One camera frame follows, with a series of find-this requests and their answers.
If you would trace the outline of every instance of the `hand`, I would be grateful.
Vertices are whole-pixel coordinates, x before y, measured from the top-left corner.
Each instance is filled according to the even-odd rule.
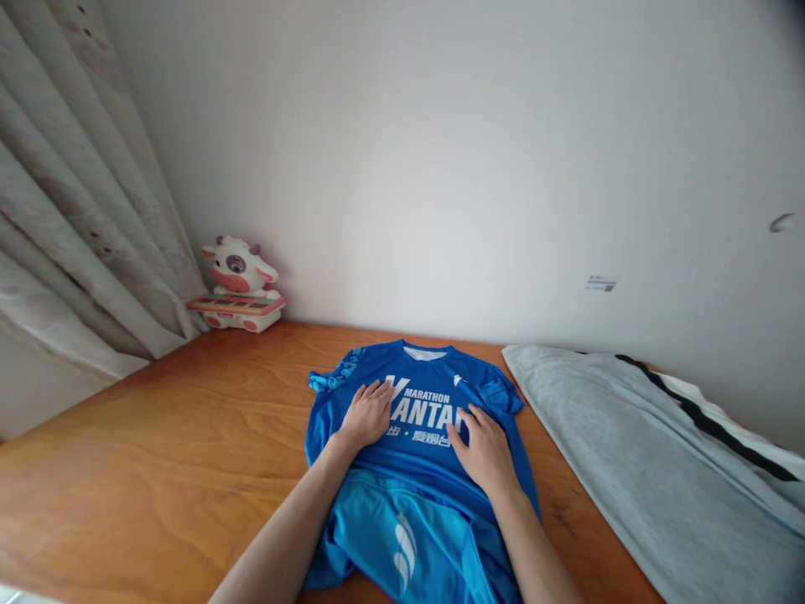
[[[455,426],[447,425],[447,436],[461,465],[489,499],[519,489],[520,482],[503,429],[474,404],[470,405],[470,411],[472,413],[458,411],[470,429],[469,445],[461,440]]]
[[[380,380],[358,388],[337,434],[346,436],[356,451],[378,442],[388,430],[393,392],[391,382]]]

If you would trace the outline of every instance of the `gray fabric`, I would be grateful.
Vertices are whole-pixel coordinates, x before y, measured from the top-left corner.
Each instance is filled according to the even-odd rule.
[[[801,483],[782,485],[749,467],[612,355],[525,345],[503,356],[668,602],[805,602]]]

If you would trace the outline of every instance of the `blue t-shirt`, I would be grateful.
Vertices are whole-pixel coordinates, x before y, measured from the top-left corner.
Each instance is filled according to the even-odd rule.
[[[494,522],[489,499],[467,475],[447,437],[447,424],[460,422],[456,409],[472,403],[506,433],[517,478],[539,516],[537,488],[514,418],[522,409],[517,390],[500,369],[452,346],[378,344],[351,351],[332,373],[310,373],[310,387],[318,394],[304,443],[309,464],[341,427],[356,390],[377,379],[391,380],[394,387],[391,424],[376,444],[361,451],[354,467],[412,483],[436,501]],[[459,428],[467,442],[467,427]]]

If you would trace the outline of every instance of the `curtain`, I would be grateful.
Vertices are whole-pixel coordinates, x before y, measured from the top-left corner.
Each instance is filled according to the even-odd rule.
[[[206,293],[93,0],[0,0],[0,314],[122,378]]]

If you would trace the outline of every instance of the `cartoon cow figurine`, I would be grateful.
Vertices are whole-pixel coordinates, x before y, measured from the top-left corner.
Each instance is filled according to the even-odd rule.
[[[274,267],[258,256],[260,244],[249,247],[242,239],[227,235],[218,236],[218,245],[204,246],[201,254],[214,258],[212,277],[216,280],[216,294],[236,294],[253,298],[279,299],[279,292],[268,284],[279,279]]]
[[[217,245],[203,246],[201,253],[213,260],[214,295],[191,300],[187,307],[198,310],[213,327],[240,327],[260,333],[275,323],[285,306],[276,289],[270,289],[279,274],[258,255],[260,246],[241,239],[218,236]]]

